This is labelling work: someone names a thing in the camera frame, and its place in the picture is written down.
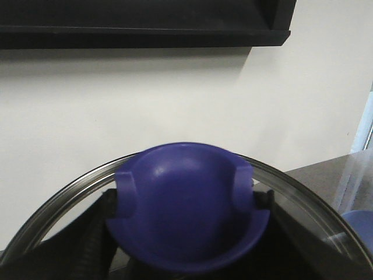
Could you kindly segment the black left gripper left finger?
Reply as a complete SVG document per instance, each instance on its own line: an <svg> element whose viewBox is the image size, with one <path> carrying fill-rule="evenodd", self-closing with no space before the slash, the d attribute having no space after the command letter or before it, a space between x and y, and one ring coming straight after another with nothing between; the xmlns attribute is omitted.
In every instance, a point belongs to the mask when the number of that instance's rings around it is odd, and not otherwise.
<svg viewBox="0 0 373 280"><path fill-rule="evenodd" d="M1 266L1 279L107 279L117 243L106 220L117 192L109 189L55 236Z"/></svg>

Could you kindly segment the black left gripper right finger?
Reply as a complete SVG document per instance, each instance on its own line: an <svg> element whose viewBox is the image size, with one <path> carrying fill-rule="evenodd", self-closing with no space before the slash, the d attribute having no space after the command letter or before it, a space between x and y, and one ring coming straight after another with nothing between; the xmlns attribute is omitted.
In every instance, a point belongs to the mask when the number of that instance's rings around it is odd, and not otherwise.
<svg viewBox="0 0 373 280"><path fill-rule="evenodd" d="M372 279L372 269L306 230L275 202L273 191L256 191L254 197L270 219L246 261L248 279Z"/></svg>

